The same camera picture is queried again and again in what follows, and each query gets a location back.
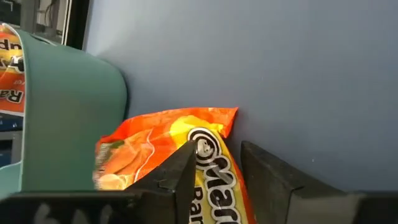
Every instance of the crinkled plastic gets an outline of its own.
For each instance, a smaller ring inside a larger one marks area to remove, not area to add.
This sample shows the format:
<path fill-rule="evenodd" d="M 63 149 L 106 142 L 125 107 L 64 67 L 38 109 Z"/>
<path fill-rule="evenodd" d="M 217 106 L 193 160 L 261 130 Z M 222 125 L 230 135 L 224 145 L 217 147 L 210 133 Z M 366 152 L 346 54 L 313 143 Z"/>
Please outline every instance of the crinkled plastic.
<path fill-rule="evenodd" d="M 242 174 L 222 137 L 237 108 L 185 108 L 136 116 L 96 146 L 100 190 L 124 190 L 196 140 L 197 171 L 190 223 L 249 223 L 254 217 Z"/>

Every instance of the maruchan ramen package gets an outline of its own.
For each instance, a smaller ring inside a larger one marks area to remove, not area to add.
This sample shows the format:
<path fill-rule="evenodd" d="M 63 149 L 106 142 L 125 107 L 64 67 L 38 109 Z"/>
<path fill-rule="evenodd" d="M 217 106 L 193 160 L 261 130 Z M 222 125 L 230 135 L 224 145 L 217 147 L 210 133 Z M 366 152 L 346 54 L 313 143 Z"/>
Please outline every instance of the maruchan ramen package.
<path fill-rule="evenodd" d="M 0 113 L 23 116 L 25 75 L 19 38 L 0 24 Z"/>
<path fill-rule="evenodd" d="M 237 108 L 186 108 L 136 116 L 96 146 L 94 181 L 124 190 L 195 140 L 197 170 L 190 223 L 254 224 L 244 180 L 223 138 Z"/>

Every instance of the orange snack bag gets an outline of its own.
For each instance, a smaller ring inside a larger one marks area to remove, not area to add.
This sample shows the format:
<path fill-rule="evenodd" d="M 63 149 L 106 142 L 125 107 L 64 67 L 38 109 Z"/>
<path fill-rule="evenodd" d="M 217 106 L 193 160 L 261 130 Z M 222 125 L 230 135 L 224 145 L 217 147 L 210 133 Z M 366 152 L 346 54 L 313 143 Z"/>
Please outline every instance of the orange snack bag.
<path fill-rule="evenodd" d="M 22 45 L 17 35 L 0 24 L 0 113 L 23 116 L 24 104 Z"/>
<path fill-rule="evenodd" d="M 96 145 L 94 181 L 100 190 L 124 190 L 196 140 L 197 170 L 190 223 L 254 224 L 242 174 L 222 137 L 237 108 L 185 108 L 125 120 Z"/>

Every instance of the plastic wrapper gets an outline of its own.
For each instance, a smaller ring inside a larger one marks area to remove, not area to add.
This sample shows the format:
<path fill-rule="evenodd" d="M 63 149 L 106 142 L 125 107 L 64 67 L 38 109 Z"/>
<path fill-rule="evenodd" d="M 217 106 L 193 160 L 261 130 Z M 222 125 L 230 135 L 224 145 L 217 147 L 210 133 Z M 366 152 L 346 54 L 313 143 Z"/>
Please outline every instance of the plastic wrapper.
<path fill-rule="evenodd" d="M 124 190 L 184 143 L 195 140 L 197 170 L 190 223 L 254 224 L 242 174 L 223 142 L 236 111 L 186 108 L 126 120 L 96 145 L 97 189 Z"/>
<path fill-rule="evenodd" d="M 0 113 L 23 116 L 25 75 L 22 45 L 5 25 L 0 25 Z"/>

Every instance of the instant noodle package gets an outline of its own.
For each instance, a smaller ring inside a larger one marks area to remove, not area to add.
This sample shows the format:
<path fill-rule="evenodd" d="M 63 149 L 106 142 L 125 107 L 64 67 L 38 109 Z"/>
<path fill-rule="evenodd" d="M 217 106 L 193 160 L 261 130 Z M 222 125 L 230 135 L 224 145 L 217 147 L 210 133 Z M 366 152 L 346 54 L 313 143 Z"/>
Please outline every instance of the instant noodle package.
<path fill-rule="evenodd" d="M 0 24 L 0 113 L 23 116 L 25 75 L 19 38 Z"/>
<path fill-rule="evenodd" d="M 190 223 L 254 224 L 242 174 L 223 141 L 236 112 L 237 108 L 186 108 L 125 120 L 96 145 L 97 189 L 126 189 L 194 140 L 198 145 Z"/>

